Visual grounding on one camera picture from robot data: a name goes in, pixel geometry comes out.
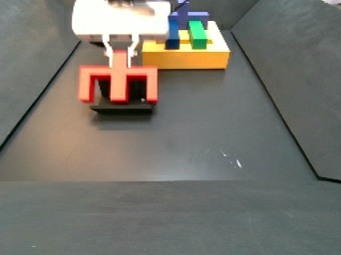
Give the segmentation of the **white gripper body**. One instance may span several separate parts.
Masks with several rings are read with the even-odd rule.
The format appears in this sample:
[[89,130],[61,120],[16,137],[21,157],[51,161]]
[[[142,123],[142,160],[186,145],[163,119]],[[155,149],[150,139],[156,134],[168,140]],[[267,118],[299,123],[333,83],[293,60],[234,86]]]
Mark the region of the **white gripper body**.
[[76,0],[72,11],[72,31],[80,40],[101,42],[103,36],[122,39],[139,35],[147,40],[164,40],[170,33],[168,1],[135,0],[109,3],[108,0]]

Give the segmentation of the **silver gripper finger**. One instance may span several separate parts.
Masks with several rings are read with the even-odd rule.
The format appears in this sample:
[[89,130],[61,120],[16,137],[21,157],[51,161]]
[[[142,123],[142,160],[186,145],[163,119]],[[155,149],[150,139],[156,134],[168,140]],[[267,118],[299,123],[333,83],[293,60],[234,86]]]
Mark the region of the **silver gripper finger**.
[[128,56],[127,56],[127,66],[131,66],[132,57],[138,54],[136,53],[136,46],[139,44],[139,34],[132,34],[132,44],[128,47]]
[[105,47],[105,56],[108,57],[108,66],[113,64],[113,49],[109,44],[109,34],[103,34],[101,41]]

